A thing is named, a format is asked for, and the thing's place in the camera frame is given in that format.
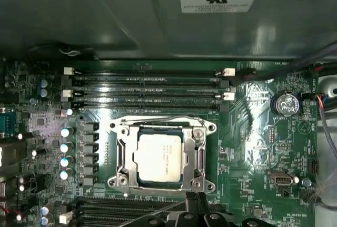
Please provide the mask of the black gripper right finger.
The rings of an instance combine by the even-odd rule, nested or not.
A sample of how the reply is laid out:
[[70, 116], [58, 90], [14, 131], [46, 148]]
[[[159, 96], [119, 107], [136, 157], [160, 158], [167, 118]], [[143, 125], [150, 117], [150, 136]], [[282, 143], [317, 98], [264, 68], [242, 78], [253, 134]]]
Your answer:
[[197, 192], [197, 205], [201, 226], [266, 226], [266, 222], [256, 218], [247, 218], [236, 224], [228, 214], [211, 211], [204, 192]]

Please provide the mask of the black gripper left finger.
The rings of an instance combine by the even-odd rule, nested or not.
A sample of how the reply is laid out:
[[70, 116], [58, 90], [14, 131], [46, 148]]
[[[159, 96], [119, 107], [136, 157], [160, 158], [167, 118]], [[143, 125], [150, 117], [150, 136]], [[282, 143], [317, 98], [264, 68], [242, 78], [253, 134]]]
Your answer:
[[175, 208], [180, 204], [185, 203], [185, 211], [181, 212], [183, 216], [190, 216], [190, 220], [195, 219], [200, 214], [200, 203], [202, 202], [201, 192], [186, 192], [185, 201], [180, 201], [173, 203], [169, 206], [165, 206], [161, 209], [155, 210], [154, 212], [142, 216], [140, 218], [131, 221], [131, 226], [166, 226], [166, 222], [158, 217], [162, 212], [166, 212], [169, 209]]

